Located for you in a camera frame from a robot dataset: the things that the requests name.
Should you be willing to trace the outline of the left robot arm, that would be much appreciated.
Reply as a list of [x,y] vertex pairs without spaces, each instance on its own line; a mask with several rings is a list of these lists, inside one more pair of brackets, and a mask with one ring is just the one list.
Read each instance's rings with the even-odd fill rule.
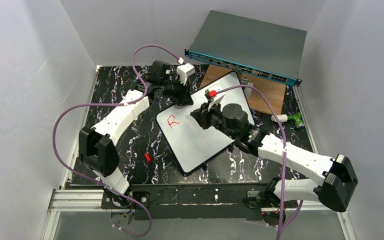
[[156,60],[143,81],[133,84],[103,120],[93,127],[83,127],[79,133],[79,159],[111,190],[125,194],[130,184],[119,169],[120,157],[116,145],[127,127],[160,98],[169,98],[175,105],[193,105],[189,77],[195,67],[184,63],[174,67]]

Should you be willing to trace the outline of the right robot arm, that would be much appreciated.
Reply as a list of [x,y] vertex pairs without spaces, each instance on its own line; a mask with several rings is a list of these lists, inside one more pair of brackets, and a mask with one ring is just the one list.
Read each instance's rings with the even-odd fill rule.
[[213,127],[233,140],[241,151],[277,163],[303,174],[305,179],[285,180],[274,178],[266,187],[262,200],[313,201],[343,213],[359,183],[351,160],[338,154],[336,157],[319,155],[283,141],[267,133],[248,120],[248,114],[239,104],[224,107],[203,103],[190,113],[198,125],[206,130]]

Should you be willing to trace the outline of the white whiteboard black frame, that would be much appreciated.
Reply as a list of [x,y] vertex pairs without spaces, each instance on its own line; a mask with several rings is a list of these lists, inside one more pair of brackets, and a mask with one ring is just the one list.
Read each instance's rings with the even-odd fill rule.
[[[258,134],[245,93],[239,84],[238,74],[231,71],[192,93],[193,105],[172,105],[156,115],[157,124],[185,173],[194,171],[228,146],[248,145],[249,139]],[[225,93],[220,102],[222,130],[212,126],[202,129],[193,117],[185,117],[208,102],[205,91],[211,87],[219,87],[219,93]]]

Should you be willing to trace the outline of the red marker cap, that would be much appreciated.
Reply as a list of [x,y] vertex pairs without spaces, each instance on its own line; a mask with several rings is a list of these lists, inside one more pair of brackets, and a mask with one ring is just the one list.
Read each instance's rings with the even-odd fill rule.
[[151,159],[151,157],[150,157],[150,155],[149,155],[148,153],[145,153],[144,156],[145,156],[146,161],[147,161],[148,163],[150,163],[150,162],[152,161],[152,159]]

